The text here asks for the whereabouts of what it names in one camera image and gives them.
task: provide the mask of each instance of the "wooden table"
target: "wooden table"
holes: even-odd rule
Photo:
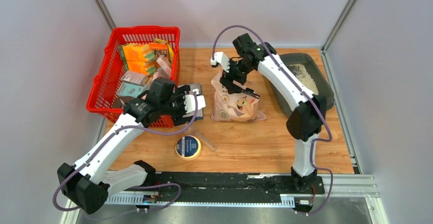
[[[218,49],[228,57],[237,56],[234,48]],[[325,73],[318,49],[277,49],[278,54],[307,53]],[[184,161],[175,154],[175,144],[181,135],[158,136],[143,133],[137,137],[111,165],[112,170],[130,166],[136,160],[144,160],[157,171],[208,171],[208,172],[290,172],[294,161],[294,139],[288,133],[287,118],[274,96],[271,83],[259,72],[253,71],[248,80],[254,82],[255,92],[260,94],[259,108],[268,117],[255,122],[212,122],[214,87],[210,80],[220,68],[211,68],[210,48],[180,49],[181,69],[179,84],[201,83],[206,99],[204,119],[197,121],[199,131],[218,146],[212,152],[204,146],[201,155],[193,161]],[[319,142],[316,164],[330,168],[335,173],[353,173],[346,142],[335,107],[326,113],[326,121],[334,140]],[[175,131],[177,128],[159,129]],[[321,137],[327,137],[323,128]]]

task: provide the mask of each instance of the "blue label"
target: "blue label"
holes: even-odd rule
[[[184,136],[176,144],[176,151],[182,157],[194,156],[198,149],[199,143],[192,136]]]

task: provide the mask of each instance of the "red plastic basket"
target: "red plastic basket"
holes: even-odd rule
[[[122,109],[111,108],[118,98],[116,91],[121,85],[120,78],[125,73],[123,62],[119,56],[119,46],[126,43],[150,43],[155,38],[167,40],[173,48],[172,74],[170,79],[176,85],[179,78],[179,38],[178,27],[137,26],[131,28],[115,28],[104,49],[105,56],[97,76],[93,80],[92,91],[87,100],[89,112],[98,113],[111,122],[116,122]],[[151,127],[173,127],[170,116],[161,116]]]

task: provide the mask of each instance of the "wall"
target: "wall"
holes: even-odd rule
[[[359,0],[329,50],[364,173],[390,223],[430,223],[433,0]]]
[[[93,0],[0,0],[0,12],[0,223],[58,223],[56,171],[95,140],[85,103],[110,31]]]
[[[211,46],[232,24],[276,47],[322,46],[347,0],[104,0],[115,24],[179,26],[182,46]],[[245,30],[231,30],[220,45]]]

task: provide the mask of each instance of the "plastic bag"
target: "plastic bag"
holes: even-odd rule
[[[227,89],[220,83],[220,71],[213,79],[211,84],[216,89],[214,95],[213,112],[210,116],[212,121],[255,121],[265,120],[266,115],[258,109],[258,101],[252,96],[235,93],[229,94]],[[246,82],[244,86],[253,89],[251,82]]]

